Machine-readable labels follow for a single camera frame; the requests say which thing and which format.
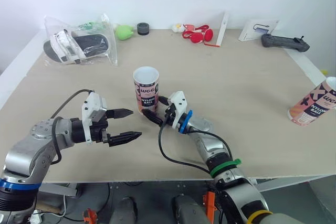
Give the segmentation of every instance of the gray floor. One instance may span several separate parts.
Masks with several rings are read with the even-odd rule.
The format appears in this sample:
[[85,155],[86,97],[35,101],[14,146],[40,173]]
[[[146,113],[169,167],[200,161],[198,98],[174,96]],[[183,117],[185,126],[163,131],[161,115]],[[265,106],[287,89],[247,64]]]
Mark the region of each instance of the gray floor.
[[[144,182],[138,186],[124,183],[110,184],[111,197],[105,209],[100,213],[98,223],[108,223],[114,206],[123,197],[132,196],[138,206],[138,224],[176,223],[173,218],[172,198],[180,193],[192,196],[202,203],[202,194],[206,192],[205,182]],[[82,211],[87,208],[99,210],[108,195],[107,184],[82,184],[82,195],[78,199],[68,198],[67,217],[81,219]],[[308,183],[276,189],[263,193],[268,206],[273,212],[282,212],[306,224],[335,224],[336,221],[323,208]],[[39,199],[49,204],[62,205],[62,197],[40,194]],[[45,214],[43,223],[56,224],[59,218]],[[60,224],[75,222],[62,219]]]

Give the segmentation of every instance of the yellow ring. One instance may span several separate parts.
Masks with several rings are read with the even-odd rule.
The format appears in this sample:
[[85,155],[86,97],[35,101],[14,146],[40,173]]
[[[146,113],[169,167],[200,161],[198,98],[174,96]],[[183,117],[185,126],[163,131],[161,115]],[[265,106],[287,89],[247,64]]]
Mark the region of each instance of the yellow ring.
[[262,214],[273,214],[272,212],[270,211],[267,211],[267,210],[259,210],[259,211],[256,211],[254,212],[253,214],[250,215],[250,217],[248,217],[248,220],[247,220],[247,224],[252,224],[252,221],[259,215],[262,215]]

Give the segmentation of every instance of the table surface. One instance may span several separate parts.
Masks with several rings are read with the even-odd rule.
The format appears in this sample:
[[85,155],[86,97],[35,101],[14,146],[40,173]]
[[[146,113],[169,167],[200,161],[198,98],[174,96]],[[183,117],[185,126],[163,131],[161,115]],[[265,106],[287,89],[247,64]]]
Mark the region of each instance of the table surface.
[[[222,47],[213,48],[169,30],[153,30],[118,41],[118,67],[49,65],[42,54],[0,111],[0,162],[35,122],[49,118],[75,91],[88,88],[106,98],[108,109],[134,111],[110,119],[108,132],[143,134],[126,145],[82,143],[63,150],[62,162],[50,167],[45,182],[209,179],[200,170],[165,160],[157,144],[159,127],[137,111],[132,73],[153,66],[160,72],[160,95],[183,90],[188,108],[213,122],[247,176],[334,174],[335,110],[306,127],[292,123],[287,109],[314,84],[282,48],[264,48],[260,40],[240,42],[239,34],[227,30]],[[81,117],[86,96],[73,99],[60,115]],[[202,164],[188,136],[166,128],[162,142],[170,157]]]

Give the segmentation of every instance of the black controller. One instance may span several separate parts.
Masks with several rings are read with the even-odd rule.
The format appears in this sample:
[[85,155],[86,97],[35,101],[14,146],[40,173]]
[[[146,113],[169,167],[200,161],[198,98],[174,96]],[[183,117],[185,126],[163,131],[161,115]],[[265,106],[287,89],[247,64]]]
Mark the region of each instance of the black controller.
[[264,47],[289,47],[298,50],[299,52],[305,52],[309,49],[309,45],[303,41],[303,36],[299,38],[285,38],[273,36],[271,34],[263,34],[261,37],[261,43]]

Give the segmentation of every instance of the cylindrical can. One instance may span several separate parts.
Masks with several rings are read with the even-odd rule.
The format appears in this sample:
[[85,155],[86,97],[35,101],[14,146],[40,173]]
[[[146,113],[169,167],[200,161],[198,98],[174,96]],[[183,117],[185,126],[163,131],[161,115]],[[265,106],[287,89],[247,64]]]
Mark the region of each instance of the cylindrical can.
[[159,101],[159,72],[153,67],[140,67],[133,73],[135,96],[139,112],[156,111]]
[[336,107],[336,77],[328,77],[288,111],[288,117],[306,126]]

